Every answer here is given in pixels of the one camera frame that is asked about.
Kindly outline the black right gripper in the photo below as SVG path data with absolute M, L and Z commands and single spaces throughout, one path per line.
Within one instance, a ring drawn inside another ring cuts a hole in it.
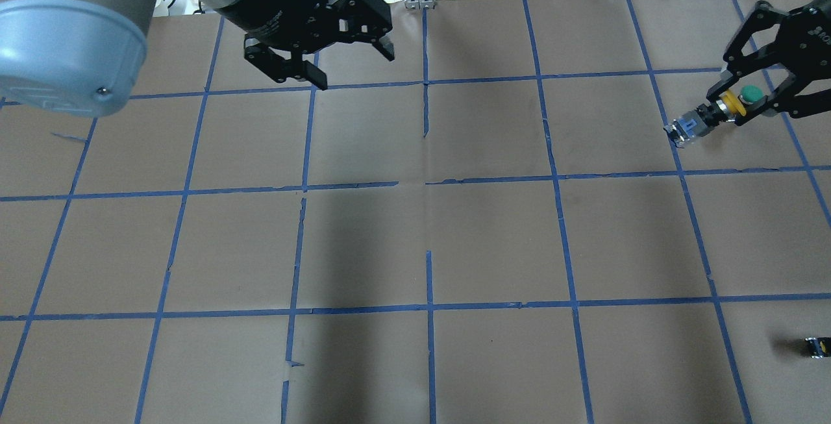
M 828 112 L 828 88 L 813 94 L 803 91 L 813 82 L 830 77 L 829 15 L 830 0 L 813 0 L 790 12 L 776 9 L 768 1 L 757 1 L 725 48 L 725 70 L 719 81 L 709 87 L 707 101 L 714 102 L 746 75 L 781 65 L 786 78 L 771 93 L 751 97 L 752 101 L 744 106 L 745 112 L 737 114 L 737 125 L 771 114 L 785 113 L 800 119 Z M 754 34 L 773 27 L 778 30 L 771 43 L 744 53 Z

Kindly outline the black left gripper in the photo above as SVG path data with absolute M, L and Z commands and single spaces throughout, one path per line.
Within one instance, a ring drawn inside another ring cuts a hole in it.
M 368 43 L 386 60 L 397 58 L 384 0 L 239 0 L 225 8 L 225 18 L 253 37 L 244 39 L 244 59 L 277 83 L 306 81 L 327 90 L 326 73 L 302 54 L 335 43 Z M 291 53 L 287 59 L 271 47 Z

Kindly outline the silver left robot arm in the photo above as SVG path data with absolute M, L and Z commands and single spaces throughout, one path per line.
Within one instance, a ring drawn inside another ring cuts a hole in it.
M 147 57 L 156 0 L 2 0 L 2 96 L 101 118 L 128 102 Z M 200 0 L 245 32 L 243 56 L 274 82 L 329 86 L 306 57 L 336 43 L 395 59 L 384 0 Z

